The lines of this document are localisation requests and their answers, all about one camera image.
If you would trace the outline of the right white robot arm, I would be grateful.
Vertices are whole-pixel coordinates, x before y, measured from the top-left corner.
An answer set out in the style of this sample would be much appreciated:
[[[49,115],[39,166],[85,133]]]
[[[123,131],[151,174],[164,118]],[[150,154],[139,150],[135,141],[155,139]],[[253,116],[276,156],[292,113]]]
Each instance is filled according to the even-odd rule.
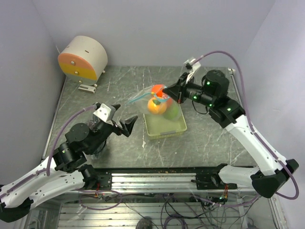
[[[209,116],[232,134],[247,150],[257,167],[234,167],[220,164],[210,177],[211,185],[222,188],[225,184],[240,184],[253,189],[262,197],[271,198],[299,167],[296,160],[287,160],[276,152],[250,126],[245,110],[228,97],[229,80],[219,70],[208,71],[201,84],[195,84],[189,73],[165,87],[163,93],[178,104],[186,99],[207,107]]]

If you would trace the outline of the yellow-green perforated plastic basket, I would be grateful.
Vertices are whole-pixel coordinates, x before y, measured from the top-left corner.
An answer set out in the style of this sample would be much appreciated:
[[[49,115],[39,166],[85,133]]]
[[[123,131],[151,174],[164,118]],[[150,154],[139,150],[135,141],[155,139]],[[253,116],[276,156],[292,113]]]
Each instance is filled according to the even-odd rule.
[[[179,107],[181,116],[177,121],[167,120],[162,115],[143,115],[149,140],[181,135],[187,130],[181,106]]]

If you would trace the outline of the orange fruit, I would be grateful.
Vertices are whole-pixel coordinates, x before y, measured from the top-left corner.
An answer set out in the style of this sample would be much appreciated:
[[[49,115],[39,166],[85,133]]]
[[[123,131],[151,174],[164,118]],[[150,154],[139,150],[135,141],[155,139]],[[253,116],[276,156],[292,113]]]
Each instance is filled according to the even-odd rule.
[[[166,86],[164,84],[156,84],[151,88],[151,92],[162,99],[168,98],[168,95],[163,92]]]

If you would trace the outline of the yellow-orange peach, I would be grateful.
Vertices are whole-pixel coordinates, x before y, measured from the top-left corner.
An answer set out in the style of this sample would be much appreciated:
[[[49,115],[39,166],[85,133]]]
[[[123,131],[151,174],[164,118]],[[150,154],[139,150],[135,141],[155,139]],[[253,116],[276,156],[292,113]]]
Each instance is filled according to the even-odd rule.
[[[160,102],[155,98],[151,98],[148,101],[147,109],[153,115],[162,115],[166,111],[167,105],[165,102]]]

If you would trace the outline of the small red-orange fruit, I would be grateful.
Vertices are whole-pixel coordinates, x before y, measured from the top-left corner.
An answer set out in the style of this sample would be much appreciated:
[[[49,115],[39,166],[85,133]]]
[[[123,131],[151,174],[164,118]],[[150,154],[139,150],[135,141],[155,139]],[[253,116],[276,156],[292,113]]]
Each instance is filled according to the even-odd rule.
[[[166,100],[166,105],[167,105],[167,108],[171,107],[172,103],[173,103],[173,99],[168,97],[167,100]]]

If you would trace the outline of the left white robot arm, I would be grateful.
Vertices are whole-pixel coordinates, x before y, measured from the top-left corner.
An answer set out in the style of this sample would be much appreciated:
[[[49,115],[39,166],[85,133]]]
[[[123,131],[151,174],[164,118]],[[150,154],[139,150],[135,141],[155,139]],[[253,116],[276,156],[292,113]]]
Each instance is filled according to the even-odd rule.
[[[119,108],[120,104],[94,103],[71,116],[58,136],[86,111],[93,110],[95,121],[91,125],[75,124],[65,134],[65,142],[59,146],[54,143],[49,156],[37,167],[0,187],[0,219],[15,222],[49,199],[71,190],[93,189],[99,178],[93,166],[86,164],[86,156],[100,153],[112,133],[129,137],[138,119],[135,115],[117,124],[113,116]]]

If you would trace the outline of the blue-zipper clear bag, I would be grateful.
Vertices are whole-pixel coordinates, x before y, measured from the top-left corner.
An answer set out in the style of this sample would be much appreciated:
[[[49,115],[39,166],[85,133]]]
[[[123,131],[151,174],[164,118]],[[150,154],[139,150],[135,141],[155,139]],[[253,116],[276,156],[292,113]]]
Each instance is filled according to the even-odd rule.
[[[177,121],[182,116],[178,103],[164,92],[164,84],[146,87],[128,99],[127,104],[133,104],[145,115],[162,117]]]

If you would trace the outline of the green apple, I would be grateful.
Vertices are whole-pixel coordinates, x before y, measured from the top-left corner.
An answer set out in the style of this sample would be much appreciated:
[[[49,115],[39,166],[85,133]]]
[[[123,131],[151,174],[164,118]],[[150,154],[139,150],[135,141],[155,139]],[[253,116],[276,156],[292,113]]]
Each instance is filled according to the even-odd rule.
[[[178,104],[172,104],[167,107],[166,111],[163,114],[164,118],[170,121],[177,121],[181,116],[180,107]]]

